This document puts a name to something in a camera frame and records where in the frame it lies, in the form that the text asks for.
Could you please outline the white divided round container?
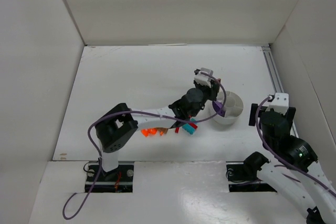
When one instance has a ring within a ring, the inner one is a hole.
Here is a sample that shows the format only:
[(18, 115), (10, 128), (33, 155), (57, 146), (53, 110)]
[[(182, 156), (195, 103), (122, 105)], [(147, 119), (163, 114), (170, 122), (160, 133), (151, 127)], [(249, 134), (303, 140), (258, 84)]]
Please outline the white divided round container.
[[(221, 103), (224, 102), (224, 93), (221, 91), (217, 95), (217, 100)], [(226, 111), (225, 117), (221, 117), (218, 115), (218, 112), (216, 112), (213, 109), (212, 102), (210, 103), (208, 110), (209, 114), (213, 115), (217, 113), (211, 120), (210, 120), (210, 126), (218, 131), (225, 131), (231, 128), (239, 119), (241, 114), (244, 110), (244, 104), (240, 96), (238, 96), (236, 93), (231, 91), (226, 91), (226, 102), (224, 106), (222, 107), (223, 110)]]

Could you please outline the purple curved lego piece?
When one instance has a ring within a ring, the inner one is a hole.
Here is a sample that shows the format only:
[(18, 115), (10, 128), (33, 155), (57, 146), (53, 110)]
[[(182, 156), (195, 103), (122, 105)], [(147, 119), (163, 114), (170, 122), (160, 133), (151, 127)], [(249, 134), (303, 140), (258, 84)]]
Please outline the purple curved lego piece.
[(223, 109), (220, 109), (219, 112), (218, 112), (218, 115), (221, 116), (221, 117), (225, 117), (225, 114), (226, 114), (226, 111), (223, 110)]

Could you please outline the purple lego block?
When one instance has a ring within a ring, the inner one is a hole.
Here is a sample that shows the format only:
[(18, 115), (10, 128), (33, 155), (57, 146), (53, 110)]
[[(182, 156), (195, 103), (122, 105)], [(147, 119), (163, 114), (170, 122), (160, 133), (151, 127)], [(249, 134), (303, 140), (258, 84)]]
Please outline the purple lego block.
[(221, 113), (223, 104), (220, 101), (213, 101), (212, 106), (216, 112)]

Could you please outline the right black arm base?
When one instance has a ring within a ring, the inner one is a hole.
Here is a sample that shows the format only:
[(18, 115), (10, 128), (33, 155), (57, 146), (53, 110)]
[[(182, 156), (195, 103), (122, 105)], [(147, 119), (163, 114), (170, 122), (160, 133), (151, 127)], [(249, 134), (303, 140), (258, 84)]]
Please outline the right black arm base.
[(261, 167), (269, 160), (259, 152), (250, 154), (244, 161), (226, 162), (226, 178), (230, 193), (276, 192), (257, 177)]

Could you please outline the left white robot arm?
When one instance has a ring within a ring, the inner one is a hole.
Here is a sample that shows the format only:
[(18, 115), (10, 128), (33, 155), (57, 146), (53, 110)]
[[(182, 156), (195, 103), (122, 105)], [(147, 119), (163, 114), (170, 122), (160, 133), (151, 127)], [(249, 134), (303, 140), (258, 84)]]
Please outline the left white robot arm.
[(119, 103), (93, 124), (99, 140), (99, 165), (105, 180), (119, 172), (118, 152), (140, 130), (175, 129), (191, 123), (191, 119), (205, 108), (207, 101), (216, 101), (224, 87), (210, 77), (208, 84), (194, 80), (195, 87), (172, 104), (151, 110), (135, 110), (126, 103)]

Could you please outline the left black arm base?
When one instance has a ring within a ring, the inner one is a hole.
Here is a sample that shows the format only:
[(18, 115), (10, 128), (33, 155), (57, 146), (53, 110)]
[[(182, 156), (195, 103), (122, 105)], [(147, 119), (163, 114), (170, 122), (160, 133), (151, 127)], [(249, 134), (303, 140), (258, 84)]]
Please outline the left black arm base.
[(98, 173), (97, 162), (87, 162), (83, 166), (86, 173), (85, 192), (87, 193), (98, 175), (92, 193), (132, 193), (133, 192), (133, 163), (121, 163), (117, 169), (105, 172), (103, 169)]

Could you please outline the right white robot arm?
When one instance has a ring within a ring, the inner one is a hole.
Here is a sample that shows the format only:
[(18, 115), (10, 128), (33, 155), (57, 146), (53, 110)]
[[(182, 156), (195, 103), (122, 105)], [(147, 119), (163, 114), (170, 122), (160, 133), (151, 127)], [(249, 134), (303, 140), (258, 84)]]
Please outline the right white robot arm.
[(271, 105), (253, 103), (250, 126), (255, 126), (263, 147), (294, 176), (297, 185), (259, 152), (244, 160), (244, 170), (252, 179), (260, 179), (287, 199), (307, 223), (335, 223), (335, 189), (324, 174), (317, 154), (304, 140), (291, 135), (295, 109), (283, 112)]

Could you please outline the teal and red lego stack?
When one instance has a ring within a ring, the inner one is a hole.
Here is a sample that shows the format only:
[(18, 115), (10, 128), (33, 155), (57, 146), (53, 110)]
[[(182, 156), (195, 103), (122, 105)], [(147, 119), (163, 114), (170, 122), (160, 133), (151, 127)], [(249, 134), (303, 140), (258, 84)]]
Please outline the teal and red lego stack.
[(197, 123), (195, 119), (190, 119), (190, 123), (184, 124), (182, 129), (189, 135), (193, 135), (197, 130)]

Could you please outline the orange round lego piece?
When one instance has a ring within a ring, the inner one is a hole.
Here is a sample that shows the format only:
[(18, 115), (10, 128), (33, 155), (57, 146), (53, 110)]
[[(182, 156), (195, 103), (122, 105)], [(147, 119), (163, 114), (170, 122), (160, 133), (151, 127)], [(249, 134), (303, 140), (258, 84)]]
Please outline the orange round lego piece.
[(145, 136), (148, 137), (150, 135), (150, 131), (148, 129), (142, 129), (141, 133)]

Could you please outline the aluminium rail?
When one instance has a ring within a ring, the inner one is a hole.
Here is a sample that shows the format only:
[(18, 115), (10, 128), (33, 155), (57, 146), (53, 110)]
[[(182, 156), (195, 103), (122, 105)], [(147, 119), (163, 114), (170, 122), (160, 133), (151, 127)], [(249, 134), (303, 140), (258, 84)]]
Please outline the aluminium rail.
[(284, 92), (270, 46), (262, 46), (261, 49), (264, 54), (274, 91), (278, 93)]

